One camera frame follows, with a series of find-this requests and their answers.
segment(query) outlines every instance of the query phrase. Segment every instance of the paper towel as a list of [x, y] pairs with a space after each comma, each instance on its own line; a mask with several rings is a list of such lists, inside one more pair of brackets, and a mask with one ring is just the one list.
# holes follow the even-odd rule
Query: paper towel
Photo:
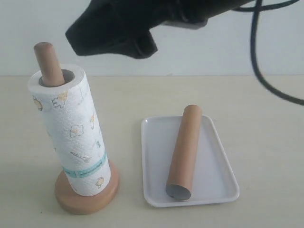
[[111, 171], [102, 132], [84, 70], [61, 65], [65, 83], [41, 85], [41, 71], [28, 82], [47, 133], [74, 191], [82, 196], [100, 193], [109, 183]]

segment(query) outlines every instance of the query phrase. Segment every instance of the white tray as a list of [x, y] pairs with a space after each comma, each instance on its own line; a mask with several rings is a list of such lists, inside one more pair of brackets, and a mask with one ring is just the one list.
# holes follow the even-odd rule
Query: white tray
[[177, 201], [165, 186], [182, 116], [149, 117], [142, 121], [143, 193], [154, 207], [176, 207], [234, 201], [239, 196], [235, 179], [213, 121], [203, 115], [192, 196]]

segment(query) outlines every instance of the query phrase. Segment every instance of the table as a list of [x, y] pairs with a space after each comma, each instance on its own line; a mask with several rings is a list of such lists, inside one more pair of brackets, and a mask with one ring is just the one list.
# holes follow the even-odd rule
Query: table
[[[304, 97], [304, 77], [267, 78]], [[88, 216], [70, 215], [55, 200], [61, 167], [28, 79], [0, 78], [1, 227], [304, 227], [304, 109], [270, 94], [253, 76], [89, 77], [121, 182], [115, 199]], [[189, 104], [213, 119], [240, 196], [226, 204], [153, 208], [143, 197], [141, 120], [180, 115]]]

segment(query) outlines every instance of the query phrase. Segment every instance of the power cord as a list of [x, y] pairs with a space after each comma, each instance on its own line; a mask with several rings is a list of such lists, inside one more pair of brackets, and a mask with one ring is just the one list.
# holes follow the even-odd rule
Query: power cord
[[300, 98], [296, 98], [293, 96], [290, 96], [288, 94], [285, 94], [281, 92], [280, 90], [274, 88], [271, 84], [269, 84], [264, 76], [262, 75], [258, 63], [257, 63], [257, 54], [256, 54], [256, 39], [257, 39], [257, 26], [258, 26], [258, 20], [259, 20], [259, 15], [261, 11], [266, 11], [266, 10], [275, 10], [279, 9], [282, 7], [286, 7], [289, 5], [292, 5], [299, 0], [290, 0], [278, 4], [272, 4], [272, 5], [266, 5], [262, 6], [263, 0], [256, 0], [256, 5], [255, 7], [248, 7], [248, 8], [236, 8], [234, 11], [239, 11], [239, 12], [253, 12], [253, 17], [252, 17], [252, 24], [251, 24], [251, 34], [250, 34], [250, 57], [251, 57], [251, 65], [253, 68], [253, 71], [256, 75], [256, 78], [259, 80], [259, 82], [271, 93], [274, 95], [287, 100], [291, 103], [297, 104], [297, 105], [304, 105], [304, 100]]

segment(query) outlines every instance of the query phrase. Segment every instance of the wooden base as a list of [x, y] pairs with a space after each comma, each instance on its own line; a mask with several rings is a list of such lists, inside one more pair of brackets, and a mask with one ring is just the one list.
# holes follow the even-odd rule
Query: wooden base
[[60, 206], [76, 215], [87, 215], [95, 213], [105, 206], [115, 197], [119, 186], [118, 170], [109, 161], [111, 169], [111, 179], [106, 188], [95, 196], [80, 196], [74, 192], [68, 182], [66, 174], [62, 171], [55, 183], [55, 196]]

